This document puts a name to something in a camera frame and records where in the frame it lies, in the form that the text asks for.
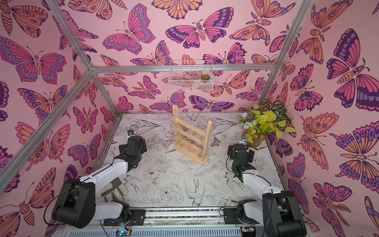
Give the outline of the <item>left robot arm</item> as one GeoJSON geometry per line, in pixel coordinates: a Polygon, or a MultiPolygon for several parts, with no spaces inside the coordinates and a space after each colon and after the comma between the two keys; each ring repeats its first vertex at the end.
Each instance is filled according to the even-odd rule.
{"type": "Polygon", "coordinates": [[[137,168],[142,154],[147,151],[146,141],[141,136],[130,136],[125,145],[119,146],[120,154],[115,159],[120,163],[109,164],[80,179],[70,178],[63,183],[52,210],[51,219],[79,229],[94,221],[111,219],[117,224],[130,222],[129,205],[123,201],[98,203],[97,195],[108,184],[137,168]]]}

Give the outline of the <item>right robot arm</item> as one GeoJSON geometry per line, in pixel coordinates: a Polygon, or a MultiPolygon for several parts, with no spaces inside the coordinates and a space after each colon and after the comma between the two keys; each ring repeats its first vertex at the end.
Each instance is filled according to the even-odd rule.
{"type": "Polygon", "coordinates": [[[256,172],[254,152],[247,144],[230,145],[227,151],[234,177],[259,196],[261,202],[239,201],[235,216],[241,223],[261,224],[257,237],[305,237],[306,225],[295,194],[273,186],[256,172]]]}

